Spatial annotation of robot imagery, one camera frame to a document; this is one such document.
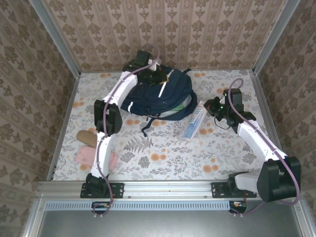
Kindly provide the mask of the pink pencil case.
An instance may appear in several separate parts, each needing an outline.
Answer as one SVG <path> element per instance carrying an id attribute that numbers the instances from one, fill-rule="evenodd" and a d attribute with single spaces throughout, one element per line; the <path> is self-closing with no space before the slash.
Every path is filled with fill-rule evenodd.
<path id="1" fill-rule="evenodd" d="M 94 156 L 96 153 L 96 149 L 90 146 L 82 146 L 77 155 L 76 162 L 80 164 L 79 168 L 82 171 L 86 171 L 93 166 Z M 112 171 L 117 163 L 118 155 L 116 153 L 111 153 L 110 162 L 109 162 L 109 170 Z"/>

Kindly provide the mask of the clear plastic stationery pack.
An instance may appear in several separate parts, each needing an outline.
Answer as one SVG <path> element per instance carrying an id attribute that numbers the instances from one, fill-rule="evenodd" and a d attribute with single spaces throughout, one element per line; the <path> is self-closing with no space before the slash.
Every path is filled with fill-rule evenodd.
<path id="1" fill-rule="evenodd" d="M 192 117 L 189 120 L 189 123 L 180 135 L 181 140 L 192 140 L 194 138 L 207 113 L 204 104 L 205 101 L 200 101 L 196 106 L 195 110 L 192 113 Z"/>

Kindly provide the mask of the aluminium frame post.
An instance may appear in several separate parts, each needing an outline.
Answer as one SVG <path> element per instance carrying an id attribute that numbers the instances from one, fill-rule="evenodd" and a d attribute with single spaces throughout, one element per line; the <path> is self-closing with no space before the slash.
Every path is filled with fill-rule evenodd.
<path id="1" fill-rule="evenodd" d="M 254 75 L 258 75 L 262 70 L 264 64 L 266 63 L 277 41 L 280 39 L 286 25 L 288 24 L 299 3 L 300 0 L 287 0 L 284 4 L 283 9 L 278 16 L 278 19 L 272 27 L 270 34 L 266 42 L 264 43 L 262 50 L 254 63 L 254 66 L 252 67 Z"/>
<path id="2" fill-rule="evenodd" d="M 29 0 L 35 12 L 42 21 L 44 27 L 55 43 L 58 51 L 62 55 L 64 61 L 66 62 L 69 70 L 73 74 L 75 79 L 80 77 L 80 69 L 78 63 L 75 61 L 71 51 L 69 50 L 66 42 L 64 41 L 61 31 L 58 29 L 57 24 L 54 22 L 53 17 L 49 13 L 47 7 L 45 6 L 43 0 Z"/>

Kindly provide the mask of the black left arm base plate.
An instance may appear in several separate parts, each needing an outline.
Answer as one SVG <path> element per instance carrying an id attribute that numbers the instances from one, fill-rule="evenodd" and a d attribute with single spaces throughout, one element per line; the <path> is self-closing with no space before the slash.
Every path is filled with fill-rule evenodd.
<path id="1" fill-rule="evenodd" d="M 113 198 L 122 198 L 124 183 L 110 183 Z M 110 190 L 106 182 L 98 185 L 83 183 L 80 198 L 110 198 Z"/>

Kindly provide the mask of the navy blue student backpack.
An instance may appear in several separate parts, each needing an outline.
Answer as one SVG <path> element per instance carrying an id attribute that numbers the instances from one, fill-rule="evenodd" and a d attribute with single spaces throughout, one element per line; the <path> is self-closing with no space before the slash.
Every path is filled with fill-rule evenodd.
<path id="1" fill-rule="evenodd" d="M 193 91 L 191 77 L 187 74 L 190 69 L 182 72 L 164 67 L 163 70 L 168 75 L 168 82 L 156 85 L 137 84 L 121 106 L 126 112 L 147 117 L 149 122 L 141 129 L 145 137 L 146 130 L 154 120 L 179 121 L 192 114 L 197 106 L 197 95 Z M 177 113 L 170 111 L 184 101 L 191 102 L 187 109 Z"/>

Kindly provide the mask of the grey metal panel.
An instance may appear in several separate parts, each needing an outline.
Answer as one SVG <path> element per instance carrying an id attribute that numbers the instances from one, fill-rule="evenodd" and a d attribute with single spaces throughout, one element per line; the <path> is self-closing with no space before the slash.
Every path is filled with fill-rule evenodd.
<path id="1" fill-rule="evenodd" d="M 36 201 L 22 237 L 316 237 L 306 202 L 249 201 L 248 214 L 227 210 L 50 210 Z"/>

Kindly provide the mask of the aluminium table side rail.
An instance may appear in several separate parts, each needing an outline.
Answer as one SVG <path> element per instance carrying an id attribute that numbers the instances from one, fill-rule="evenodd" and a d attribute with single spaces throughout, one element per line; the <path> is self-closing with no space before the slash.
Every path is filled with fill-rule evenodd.
<path id="1" fill-rule="evenodd" d="M 258 104 L 259 104 L 259 107 L 261 110 L 261 114 L 262 114 L 262 117 L 263 117 L 263 120 L 265 123 L 267 135 L 270 138 L 270 140 L 281 151 L 283 151 L 278 134 L 277 134 L 277 130 L 275 128 L 275 124 L 274 124 L 274 121 L 273 121 L 273 118 L 272 118 L 272 115 L 271 115 L 271 112 L 269 109 L 269 105 L 267 103 L 267 100 L 266 100 L 266 97 L 264 94 L 264 90 L 263 90 L 261 82 L 260 82 L 260 79 L 259 79 L 258 75 L 255 74 L 254 72 L 252 72 L 251 70 L 249 71 L 249 73 L 250 73 L 252 84 L 253 84 L 255 94 L 256 94 L 256 97 L 258 100 Z"/>
<path id="2" fill-rule="evenodd" d="M 49 168 L 49 171 L 48 171 L 48 174 L 47 174 L 46 181 L 51 181 L 53 179 L 53 177 L 54 177 L 55 169 L 57 167 L 58 159 L 59 159 L 60 152 L 61 152 L 61 149 L 62 149 L 62 144 L 63 144 L 64 137 L 65 137 L 65 134 L 66 134 L 66 130 L 67 130 L 68 122 L 69 122 L 69 119 L 70 119 L 72 107 L 73 107 L 73 104 L 74 104 L 75 96 L 76 96 L 76 93 L 77 93 L 77 90 L 78 90 L 79 79 L 80 79 L 80 75 L 75 79 L 74 87 L 72 89 L 72 93 L 71 93 L 71 96 L 70 96 L 70 99 L 69 99 L 69 103 L 68 103 L 68 106 L 67 106 L 67 109 L 66 109 L 66 112 L 65 112 L 65 117 L 64 117 L 64 120 L 63 120 L 63 123 L 62 123 L 62 127 L 61 127 L 61 131 L 59 133 L 59 137 L 58 137 L 58 140 L 57 140 L 57 143 L 56 143 L 56 147 L 55 147 L 54 154 L 53 154 L 53 157 L 52 157 L 52 160 L 51 160 L 51 164 L 50 164 L 50 168 Z"/>

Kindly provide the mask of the floral table cloth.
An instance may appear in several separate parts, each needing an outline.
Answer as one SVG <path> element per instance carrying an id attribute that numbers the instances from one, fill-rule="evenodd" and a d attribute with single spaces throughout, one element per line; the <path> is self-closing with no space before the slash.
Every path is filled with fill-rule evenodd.
<path id="1" fill-rule="evenodd" d="M 267 133 L 258 100 L 250 77 L 250 70 L 190 71 L 194 92 L 199 101 L 221 97 L 224 89 L 242 78 L 240 85 L 243 104 L 257 118 Z M 80 170 L 75 158 L 82 147 L 76 138 L 80 130 L 95 133 L 93 104 L 104 98 L 114 87 L 119 73 L 86 73 L 79 86 L 72 107 L 62 149 L 55 169 L 55 181 L 83 181 L 90 169 Z M 146 130 L 145 117 L 121 112 L 123 126 L 113 145 L 118 155 L 111 171 L 111 180 L 211 180 L 226 179 L 229 174 L 248 171 L 258 174 L 262 160 L 245 141 L 227 129 L 226 122 L 215 122 L 206 116 L 192 140 L 180 135 L 189 121 L 155 120 Z"/>

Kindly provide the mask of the brown pencil pouch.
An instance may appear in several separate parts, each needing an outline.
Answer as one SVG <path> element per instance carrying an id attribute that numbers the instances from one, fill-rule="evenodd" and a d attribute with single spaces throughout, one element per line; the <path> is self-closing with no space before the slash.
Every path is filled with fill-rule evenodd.
<path id="1" fill-rule="evenodd" d="M 97 147 L 97 135 L 90 131 L 81 130 L 77 133 L 76 138 L 78 141 L 86 144 L 87 146 L 93 148 Z"/>

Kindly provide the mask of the aluminium mounting rail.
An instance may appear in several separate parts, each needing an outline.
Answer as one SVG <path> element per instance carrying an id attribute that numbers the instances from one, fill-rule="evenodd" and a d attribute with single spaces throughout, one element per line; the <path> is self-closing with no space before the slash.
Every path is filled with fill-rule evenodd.
<path id="1" fill-rule="evenodd" d="M 124 183 L 123 199 L 214 199 L 211 183 L 221 180 L 206 181 L 115 181 Z M 43 181 L 39 183 L 38 193 L 57 198 L 79 198 L 83 181 Z M 255 198 L 218 198 L 220 200 L 260 200 Z"/>

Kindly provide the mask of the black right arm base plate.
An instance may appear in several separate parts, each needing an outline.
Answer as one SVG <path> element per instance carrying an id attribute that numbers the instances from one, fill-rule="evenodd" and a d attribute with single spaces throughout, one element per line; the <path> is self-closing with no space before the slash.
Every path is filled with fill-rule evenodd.
<path id="1" fill-rule="evenodd" d="M 257 194 L 251 191 L 239 190 L 228 182 L 211 183 L 213 198 L 256 198 Z"/>

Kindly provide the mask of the black connector board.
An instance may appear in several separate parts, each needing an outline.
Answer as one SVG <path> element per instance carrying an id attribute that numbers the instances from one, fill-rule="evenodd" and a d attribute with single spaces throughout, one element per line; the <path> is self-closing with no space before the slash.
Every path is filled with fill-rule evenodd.
<path id="1" fill-rule="evenodd" d="M 111 208 L 113 201 L 99 201 L 93 202 L 91 205 L 92 213 L 95 216 L 103 216 L 105 215 L 109 209 Z"/>
<path id="2" fill-rule="evenodd" d="M 229 210 L 230 213 L 243 214 L 246 212 L 247 202 L 246 201 L 230 201 L 229 206 L 230 206 L 230 210 Z"/>

